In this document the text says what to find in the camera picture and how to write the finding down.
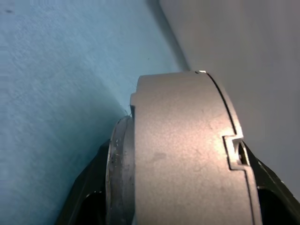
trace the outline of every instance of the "blue surface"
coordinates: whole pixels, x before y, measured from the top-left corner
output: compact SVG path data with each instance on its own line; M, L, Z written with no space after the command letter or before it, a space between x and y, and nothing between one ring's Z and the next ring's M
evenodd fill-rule
M138 77L187 66L156 1L19 2L0 5L0 224L51 225Z

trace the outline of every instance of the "metal part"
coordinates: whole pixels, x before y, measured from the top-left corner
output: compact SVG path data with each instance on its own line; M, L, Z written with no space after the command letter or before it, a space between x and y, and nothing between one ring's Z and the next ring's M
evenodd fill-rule
M141 76L131 105L137 224L261 224L238 118L210 75Z
M112 133L106 166L106 223L129 225L135 212L134 125L122 118Z

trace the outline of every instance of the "blue cloth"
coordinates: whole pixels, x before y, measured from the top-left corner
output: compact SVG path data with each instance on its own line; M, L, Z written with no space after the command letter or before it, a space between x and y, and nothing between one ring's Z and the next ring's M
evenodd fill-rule
M130 113L138 77L187 65L157 1L20 0L0 10L0 224L51 225Z

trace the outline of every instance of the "black plastic part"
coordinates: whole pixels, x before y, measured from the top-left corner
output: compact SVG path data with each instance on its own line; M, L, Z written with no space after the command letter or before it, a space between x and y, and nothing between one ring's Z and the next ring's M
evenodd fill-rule
M105 224L105 176L110 140L75 180L56 225Z
M263 225L300 225L300 203L280 178L245 146L255 175Z

